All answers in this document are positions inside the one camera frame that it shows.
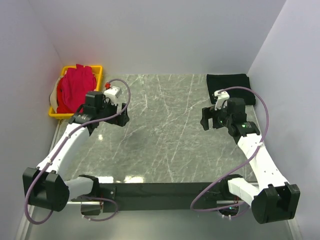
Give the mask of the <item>crimson red t shirt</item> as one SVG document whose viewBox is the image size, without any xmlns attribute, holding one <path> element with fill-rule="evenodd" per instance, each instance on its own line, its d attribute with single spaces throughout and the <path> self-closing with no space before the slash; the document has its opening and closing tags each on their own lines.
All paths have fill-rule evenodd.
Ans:
<svg viewBox="0 0 320 240">
<path fill-rule="evenodd" d="M 86 94 L 94 91 L 97 80 L 90 66 L 69 67 L 57 85 L 58 114 L 73 114 L 85 103 Z"/>
</svg>

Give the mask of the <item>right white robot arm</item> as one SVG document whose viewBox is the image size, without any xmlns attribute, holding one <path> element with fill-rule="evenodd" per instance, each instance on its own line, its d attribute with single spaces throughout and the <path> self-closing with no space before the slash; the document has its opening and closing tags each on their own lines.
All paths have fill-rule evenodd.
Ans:
<svg viewBox="0 0 320 240">
<path fill-rule="evenodd" d="M 257 125 L 247 120 L 246 104 L 241 98 L 219 99 L 211 107 L 202 109 L 200 124 L 209 130 L 209 120 L 214 129 L 227 128 L 228 134 L 247 158 L 258 186 L 243 177 L 222 177 L 219 193 L 230 200 L 239 197 L 252 210 L 259 224 L 291 220 L 295 217 L 301 191 L 290 184 L 280 173 L 265 144 Z"/>
</svg>

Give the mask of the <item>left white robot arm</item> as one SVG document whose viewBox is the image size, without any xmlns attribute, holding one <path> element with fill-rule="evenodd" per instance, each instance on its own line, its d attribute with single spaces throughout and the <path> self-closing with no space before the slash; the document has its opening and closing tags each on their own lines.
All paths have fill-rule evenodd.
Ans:
<svg viewBox="0 0 320 240">
<path fill-rule="evenodd" d="M 22 174 L 25 211 L 29 206 L 36 206 L 60 212 L 72 199 L 84 196 L 88 201 L 94 201 L 99 197 L 97 177 L 80 175 L 73 180 L 64 180 L 64 175 L 75 154 L 101 122 L 123 127 L 130 120 L 127 102 L 118 110 L 121 92 L 116 86 L 103 92 L 89 91 L 84 104 L 69 119 L 64 134 L 48 156 L 35 168 L 26 168 Z"/>
</svg>

